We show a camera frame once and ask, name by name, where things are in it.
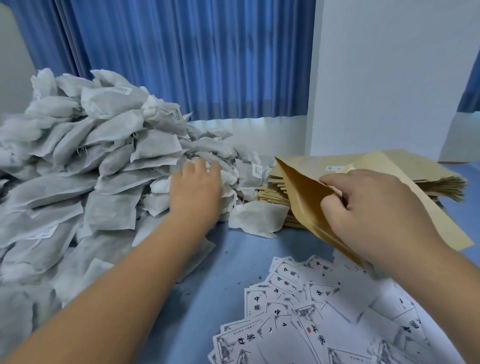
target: stack of kraft paper bags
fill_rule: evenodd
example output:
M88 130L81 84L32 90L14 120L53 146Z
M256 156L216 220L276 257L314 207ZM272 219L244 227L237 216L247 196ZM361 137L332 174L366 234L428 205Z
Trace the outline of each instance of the stack of kraft paper bags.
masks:
M449 246L461 250L473 245L471 239L436 203L438 196L461 201L467 181L428 158L402 149L342 156L277 158L277 166L270 172L269 183L262 186L257 199L290 205L291 215L287 217L285 226L307 228L356 264L366 267L368 263L333 233L320 208L321 199L331 194L332 188L318 182L318 179L327 173L346 173L352 169L368 169L397 176L420 198Z

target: hand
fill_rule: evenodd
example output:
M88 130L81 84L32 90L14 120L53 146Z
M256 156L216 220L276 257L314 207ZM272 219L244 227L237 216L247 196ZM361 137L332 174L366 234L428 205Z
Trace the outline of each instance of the hand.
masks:
M371 170L332 173L320 182L340 191L325 197L322 211L335 234L368 261L401 262L432 246L447 246L420 199L397 177Z
M222 195L220 164L213 162L207 171L205 160L187 162L183 171L173 172L170 183L170 212L211 228L220 216Z

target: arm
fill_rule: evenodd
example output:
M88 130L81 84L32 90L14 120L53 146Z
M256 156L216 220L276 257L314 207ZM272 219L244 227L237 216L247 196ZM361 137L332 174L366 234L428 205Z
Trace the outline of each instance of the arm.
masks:
M174 173L165 221L5 364L133 362L183 266L218 220L220 183L218 163L207 172L201 159Z
M342 191L322 210L356 253L395 279L445 331L464 360L480 361L480 269L440 237L417 196L398 178L370 170L328 174Z

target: left hand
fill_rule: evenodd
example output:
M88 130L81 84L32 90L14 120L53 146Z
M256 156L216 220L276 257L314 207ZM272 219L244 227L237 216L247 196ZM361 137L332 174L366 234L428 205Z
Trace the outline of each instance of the left hand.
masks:
M213 162L207 171L206 162L199 158L187 162L183 171L173 172L170 183L170 212L183 218L198 220L211 228L220 216L222 182L220 164Z

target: blue table surface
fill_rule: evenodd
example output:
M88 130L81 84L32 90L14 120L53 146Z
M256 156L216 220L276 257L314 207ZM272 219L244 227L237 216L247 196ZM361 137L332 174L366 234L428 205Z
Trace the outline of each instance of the blue table surface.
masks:
M441 198L452 219L475 243L462 251L480 266L480 163L446 165L468 179L465 202ZM312 254L332 261L333 248L311 232L282 229L266 239L218 223L207 238L212 253L170 293L139 353L138 363L209 363L220 325L243 318L243 289L261 282L274 256L304 261Z

